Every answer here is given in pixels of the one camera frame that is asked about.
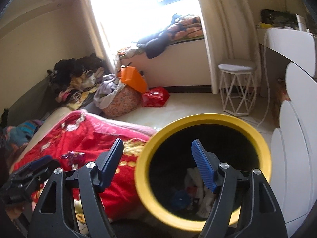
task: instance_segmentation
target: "red plastic bag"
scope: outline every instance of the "red plastic bag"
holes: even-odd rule
[[[162,107],[170,94],[163,87],[156,87],[142,94],[143,107]]]

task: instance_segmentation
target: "yellow trash can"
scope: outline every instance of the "yellow trash can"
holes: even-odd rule
[[[224,114],[197,114],[165,126],[146,144],[138,158],[135,182],[144,206],[156,218],[174,228],[200,232],[205,220],[174,212],[171,189],[184,183],[187,168],[194,168],[191,143],[199,139],[207,151],[238,170],[259,168],[271,178],[271,155],[261,134],[248,123]],[[238,221],[240,194],[236,193],[230,224]]]

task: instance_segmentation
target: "bright window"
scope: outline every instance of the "bright window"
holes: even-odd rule
[[[104,31],[116,50],[164,29],[175,13],[200,14],[197,0],[95,0],[94,6],[98,6]]]

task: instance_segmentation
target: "curtain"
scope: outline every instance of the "curtain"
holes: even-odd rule
[[[96,55],[106,61],[110,72],[116,73],[120,68],[120,60],[117,51],[111,48],[102,23],[102,14],[105,10],[100,10],[100,0],[80,0],[84,20],[89,32]]]
[[[255,79],[261,80],[261,59],[254,19],[247,0],[198,0],[202,13],[212,92],[219,92],[218,64],[224,59],[245,59],[257,65]]]

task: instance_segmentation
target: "baseboard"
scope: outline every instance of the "baseboard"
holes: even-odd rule
[[[169,93],[211,93],[211,86],[169,86],[164,87]]]

